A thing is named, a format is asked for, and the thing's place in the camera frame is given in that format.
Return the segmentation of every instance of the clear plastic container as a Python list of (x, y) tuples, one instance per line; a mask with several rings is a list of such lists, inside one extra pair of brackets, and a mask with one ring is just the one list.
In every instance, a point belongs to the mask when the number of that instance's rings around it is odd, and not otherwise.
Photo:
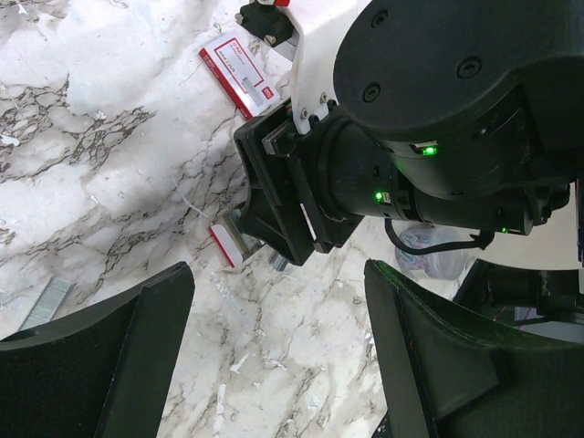
[[(401, 233), (400, 239), (407, 246), (416, 249), (468, 240), (454, 228), (448, 227), (413, 228)], [(469, 257), (465, 250), (429, 255), (410, 255), (397, 248), (395, 256), (401, 271), (413, 279), (433, 278), (450, 281), (457, 279), (463, 273)]]

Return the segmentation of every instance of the white bracket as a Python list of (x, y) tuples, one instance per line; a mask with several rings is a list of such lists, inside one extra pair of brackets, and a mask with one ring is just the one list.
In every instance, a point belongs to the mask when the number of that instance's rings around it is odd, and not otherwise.
[(290, 77), (294, 124), (310, 131), (308, 117), (324, 119), (327, 100), (336, 99), (332, 75), (340, 43), (357, 19), (356, 0), (291, 0), (281, 9), (298, 32)]

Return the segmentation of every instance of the robotic arm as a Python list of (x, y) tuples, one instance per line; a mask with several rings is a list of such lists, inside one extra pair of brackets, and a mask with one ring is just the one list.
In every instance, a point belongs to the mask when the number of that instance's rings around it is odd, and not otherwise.
[[(322, 67), (317, 31), (293, 5), (294, 78), (318, 82), (303, 73)], [(529, 235), (584, 174), (583, 29), (576, 0), (373, 0), (341, 33), (334, 91), (297, 82), (291, 102), (235, 134), (244, 231), (297, 265), (344, 245), (366, 215), (385, 217), (392, 241), (392, 220), (481, 230), (465, 245), (482, 248), (493, 233)]]

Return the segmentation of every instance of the white marble countertop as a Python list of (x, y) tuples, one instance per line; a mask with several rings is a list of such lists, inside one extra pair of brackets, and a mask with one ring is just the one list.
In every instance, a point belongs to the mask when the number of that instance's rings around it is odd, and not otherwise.
[[(386, 408), (362, 272), (394, 261), (382, 221), (282, 274), (269, 250), (228, 268), (208, 232), (245, 199), (244, 120), (198, 51), (244, 2), (0, 0), (0, 337), (52, 276), (75, 283), (65, 315), (184, 260), (160, 437), (369, 437)], [(250, 48), (286, 95), (287, 61)]]

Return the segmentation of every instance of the red and white box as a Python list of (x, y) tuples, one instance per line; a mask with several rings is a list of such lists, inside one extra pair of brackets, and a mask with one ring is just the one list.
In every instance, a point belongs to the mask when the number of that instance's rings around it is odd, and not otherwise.
[(280, 101), (274, 82), (254, 61), (238, 32), (219, 36), (199, 55), (247, 120)]

